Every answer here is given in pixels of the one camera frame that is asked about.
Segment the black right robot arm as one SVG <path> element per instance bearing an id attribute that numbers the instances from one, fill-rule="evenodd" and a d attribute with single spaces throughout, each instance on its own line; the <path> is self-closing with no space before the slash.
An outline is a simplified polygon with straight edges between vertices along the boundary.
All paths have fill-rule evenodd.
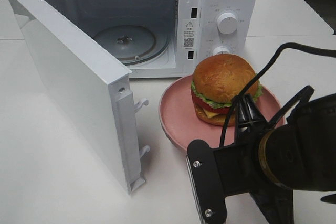
<path id="1" fill-rule="evenodd" d="M 269 121 L 245 95 L 233 144 L 215 161 L 224 196 L 250 193 L 269 223 L 293 223 L 293 191 L 327 191 L 335 203 L 335 95 L 295 95 Z"/>

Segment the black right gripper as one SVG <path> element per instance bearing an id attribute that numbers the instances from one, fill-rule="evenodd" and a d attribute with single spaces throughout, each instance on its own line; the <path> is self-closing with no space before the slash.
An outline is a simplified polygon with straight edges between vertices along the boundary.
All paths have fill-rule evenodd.
<path id="1" fill-rule="evenodd" d="M 292 98 L 266 121 L 249 95 L 236 107 L 233 144 L 213 151 L 212 202 L 219 223 L 227 219 L 225 198 L 250 193 L 268 223 L 293 223 L 297 145 L 293 126 L 277 122 L 297 102 Z"/>

